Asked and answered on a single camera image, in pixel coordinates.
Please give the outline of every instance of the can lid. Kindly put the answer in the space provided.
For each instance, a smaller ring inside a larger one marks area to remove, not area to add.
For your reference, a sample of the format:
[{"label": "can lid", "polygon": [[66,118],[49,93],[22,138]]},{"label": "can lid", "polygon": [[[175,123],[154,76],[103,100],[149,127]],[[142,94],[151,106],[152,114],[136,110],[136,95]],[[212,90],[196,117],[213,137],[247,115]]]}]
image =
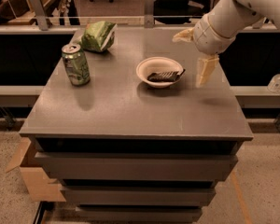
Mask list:
[{"label": "can lid", "polygon": [[63,46],[63,52],[73,54],[81,50],[81,46],[79,44],[71,43]]}]

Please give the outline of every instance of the box flap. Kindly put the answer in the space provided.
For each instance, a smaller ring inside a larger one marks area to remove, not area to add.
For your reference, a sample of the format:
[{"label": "box flap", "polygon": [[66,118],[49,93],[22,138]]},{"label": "box flap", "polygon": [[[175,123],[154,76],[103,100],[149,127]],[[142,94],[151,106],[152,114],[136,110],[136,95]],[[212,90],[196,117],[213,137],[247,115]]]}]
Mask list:
[{"label": "box flap", "polygon": [[11,161],[6,168],[6,173],[21,165],[30,144],[31,142],[29,138],[21,139],[17,150],[15,151],[14,155],[11,158]]}]

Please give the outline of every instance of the bowl rim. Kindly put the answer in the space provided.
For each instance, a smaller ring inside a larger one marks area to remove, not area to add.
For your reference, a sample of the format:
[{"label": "bowl rim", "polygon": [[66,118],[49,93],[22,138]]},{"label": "bowl rim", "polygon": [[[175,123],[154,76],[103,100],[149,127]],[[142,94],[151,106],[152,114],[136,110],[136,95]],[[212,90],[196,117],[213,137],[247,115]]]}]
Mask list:
[{"label": "bowl rim", "polygon": [[143,64],[143,63],[146,63],[147,61],[149,60],[155,60],[155,59],[162,59],[162,60],[167,60],[167,61],[170,61],[172,63],[175,63],[178,68],[180,69],[180,71],[182,71],[184,69],[184,67],[179,63],[177,62],[176,60],[173,60],[171,58],[168,58],[168,57],[162,57],[162,56],[153,56],[153,57],[148,57],[146,59],[144,59],[142,62],[140,62],[137,67],[136,67],[136,74],[138,75],[138,77],[146,82],[148,85],[152,86],[152,87],[155,87],[155,88],[164,88],[164,87],[168,87],[170,85],[173,85],[175,84],[177,81],[174,81],[174,82],[152,82],[152,81],[149,81],[147,80],[146,78],[142,78],[140,75],[139,75],[139,69],[140,69],[140,66]]}]

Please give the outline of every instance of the orange line on floor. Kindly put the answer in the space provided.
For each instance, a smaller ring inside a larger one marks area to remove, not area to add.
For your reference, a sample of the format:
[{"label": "orange line on floor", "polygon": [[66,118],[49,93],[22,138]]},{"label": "orange line on floor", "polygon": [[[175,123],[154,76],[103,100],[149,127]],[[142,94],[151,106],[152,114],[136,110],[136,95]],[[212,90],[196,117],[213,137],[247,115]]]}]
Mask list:
[{"label": "orange line on floor", "polygon": [[243,197],[242,190],[240,188],[239,182],[237,180],[237,177],[236,177],[236,174],[235,174],[234,171],[231,172],[231,181],[232,181],[232,184],[234,185],[236,196],[237,196],[237,199],[238,199],[238,201],[240,203],[240,206],[241,206],[241,209],[242,209],[242,213],[244,215],[245,224],[252,224],[248,208],[247,208],[247,206],[245,204],[245,200],[244,200],[244,197]]}]

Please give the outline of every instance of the chip bag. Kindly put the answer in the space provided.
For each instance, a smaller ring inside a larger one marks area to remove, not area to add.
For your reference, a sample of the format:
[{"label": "chip bag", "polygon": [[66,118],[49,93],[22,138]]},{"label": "chip bag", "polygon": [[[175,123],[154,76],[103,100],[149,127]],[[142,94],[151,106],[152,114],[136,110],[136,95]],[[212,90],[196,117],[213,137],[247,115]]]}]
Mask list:
[{"label": "chip bag", "polygon": [[109,21],[88,23],[78,44],[84,50],[103,52],[113,45],[116,27],[115,23]]}]

